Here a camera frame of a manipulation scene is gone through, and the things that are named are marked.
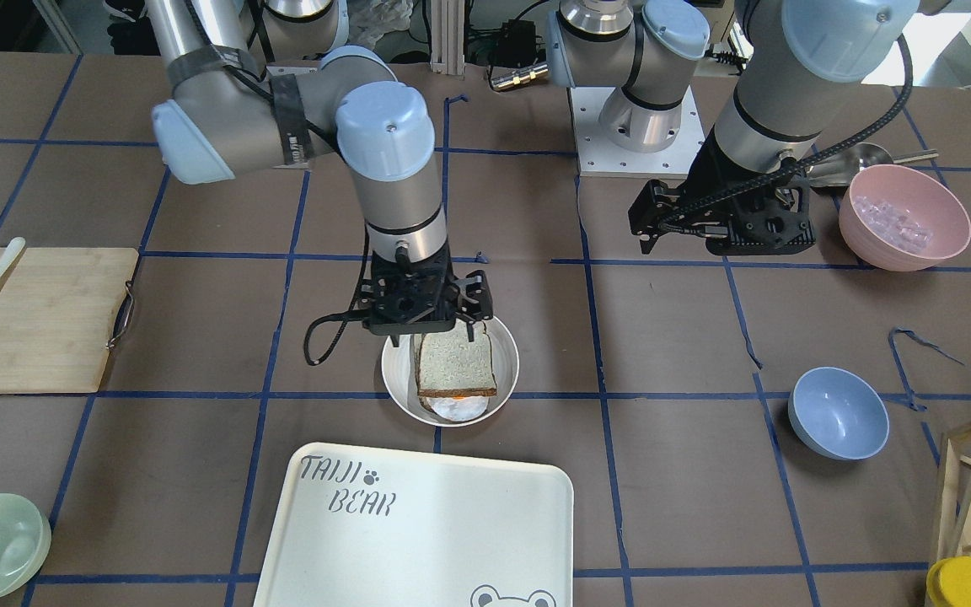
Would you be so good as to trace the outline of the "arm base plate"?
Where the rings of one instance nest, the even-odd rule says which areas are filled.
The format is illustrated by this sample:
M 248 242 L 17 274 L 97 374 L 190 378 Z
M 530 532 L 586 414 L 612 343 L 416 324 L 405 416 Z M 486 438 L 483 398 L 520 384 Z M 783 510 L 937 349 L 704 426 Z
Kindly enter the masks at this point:
M 687 89 L 685 92 L 681 122 L 671 136 L 670 145 L 647 153 L 617 146 L 598 123 L 610 92 L 611 88 L 602 86 L 569 89 L 579 173 L 582 176 L 685 180 L 691 162 L 705 141 L 693 91 Z

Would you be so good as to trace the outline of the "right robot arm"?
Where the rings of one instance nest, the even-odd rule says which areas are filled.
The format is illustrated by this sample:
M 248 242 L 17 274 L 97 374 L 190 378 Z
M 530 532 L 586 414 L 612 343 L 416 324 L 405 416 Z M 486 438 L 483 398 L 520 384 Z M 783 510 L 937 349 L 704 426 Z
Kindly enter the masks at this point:
M 361 311 L 378 336 L 492 319 L 485 273 L 452 269 L 435 128 L 424 97 L 373 51 L 330 45 L 311 73 L 270 74 L 248 51 L 234 1 L 149 1 L 172 96 L 152 109 L 181 183 L 234 180 L 336 153 L 351 172 L 373 262 Z

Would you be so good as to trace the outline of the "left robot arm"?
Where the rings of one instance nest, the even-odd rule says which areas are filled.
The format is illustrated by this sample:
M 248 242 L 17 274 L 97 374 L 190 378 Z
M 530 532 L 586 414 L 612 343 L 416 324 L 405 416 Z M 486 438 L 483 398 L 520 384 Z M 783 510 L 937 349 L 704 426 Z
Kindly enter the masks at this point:
M 804 172 L 887 125 L 912 92 L 870 126 L 810 153 L 853 89 L 893 45 L 906 50 L 905 25 L 917 1 L 739 1 L 743 33 L 754 47 L 732 99 L 689 167 L 671 188 L 649 180 L 628 208 L 644 254 L 667 234 L 705 241 L 717 256 L 779 256 L 808 250 Z M 667 148 L 711 28 L 686 1 L 562 1 L 550 17 L 550 79 L 573 89 L 608 86 L 598 123 L 635 153 Z

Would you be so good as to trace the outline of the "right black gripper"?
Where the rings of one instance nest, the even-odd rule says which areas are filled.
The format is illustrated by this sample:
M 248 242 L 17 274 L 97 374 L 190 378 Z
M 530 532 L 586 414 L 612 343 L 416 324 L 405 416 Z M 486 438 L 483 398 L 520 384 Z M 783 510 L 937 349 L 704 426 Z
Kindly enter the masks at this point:
M 369 270 L 358 284 L 357 319 L 374 335 L 397 341 L 402 335 L 447 333 L 459 321 L 494 318 L 486 274 L 478 270 L 459 279 L 448 252 L 417 262 L 375 257 Z

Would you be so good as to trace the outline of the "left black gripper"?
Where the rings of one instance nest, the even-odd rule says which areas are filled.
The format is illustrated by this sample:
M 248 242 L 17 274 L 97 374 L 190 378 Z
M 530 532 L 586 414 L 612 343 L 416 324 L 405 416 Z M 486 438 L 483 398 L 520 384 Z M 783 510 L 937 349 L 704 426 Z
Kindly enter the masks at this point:
M 717 143 L 705 143 L 679 189 L 648 180 L 628 208 L 630 231 L 648 255 L 666 234 L 682 230 L 706 236 L 716 256 L 786 256 L 817 242 L 810 218 L 809 185 L 797 160 L 786 169 L 760 173 L 733 162 Z

